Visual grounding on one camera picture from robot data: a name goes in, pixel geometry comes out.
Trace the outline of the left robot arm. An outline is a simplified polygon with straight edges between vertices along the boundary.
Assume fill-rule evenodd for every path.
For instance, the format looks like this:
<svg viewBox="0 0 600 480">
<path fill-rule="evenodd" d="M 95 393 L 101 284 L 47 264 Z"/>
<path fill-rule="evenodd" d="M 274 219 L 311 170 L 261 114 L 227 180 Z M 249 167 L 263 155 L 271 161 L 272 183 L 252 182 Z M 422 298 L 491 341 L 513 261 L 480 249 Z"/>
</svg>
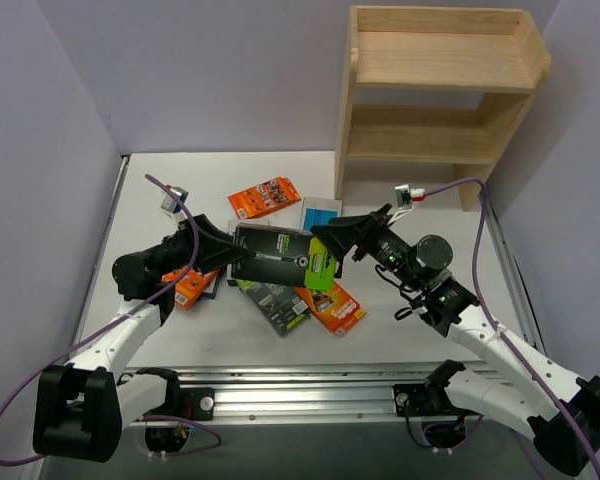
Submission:
<svg viewBox="0 0 600 480">
<path fill-rule="evenodd" d="M 123 430 L 145 415 L 170 419 L 187 412 L 177 374 L 165 368 L 122 378 L 129 361 L 175 307 L 165 275 L 186 269 L 209 273 L 249 255 L 205 215 L 183 220 L 174 234 L 143 251 L 119 257 L 112 276 L 122 303 L 93 346 L 39 378 L 33 447 L 36 453 L 108 461 Z"/>
</svg>

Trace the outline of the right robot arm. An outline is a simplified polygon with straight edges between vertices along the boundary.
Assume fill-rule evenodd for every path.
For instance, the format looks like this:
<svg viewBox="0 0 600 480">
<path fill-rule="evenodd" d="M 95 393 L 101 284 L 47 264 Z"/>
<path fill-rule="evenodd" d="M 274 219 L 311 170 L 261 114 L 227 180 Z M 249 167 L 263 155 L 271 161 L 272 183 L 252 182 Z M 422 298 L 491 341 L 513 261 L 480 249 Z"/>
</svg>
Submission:
<svg viewBox="0 0 600 480">
<path fill-rule="evenodd" d="M 392 231 L 389 210 L 333 218 L 311 231 L 337 259 L 371 256 L 405 289 L 415 315 L 504 380 L 491 382 L 460 362 L 445 361 L 425 381 L 427 406 L 485 415 L 528 438 L 565 475 L 598 468 L 600 377 L 585 379 L 561 367 L 495 320 L 478 291 L 463 287 L 449 271 L 450 244 L 437 235 L 408 244 Z"/>
</svg>

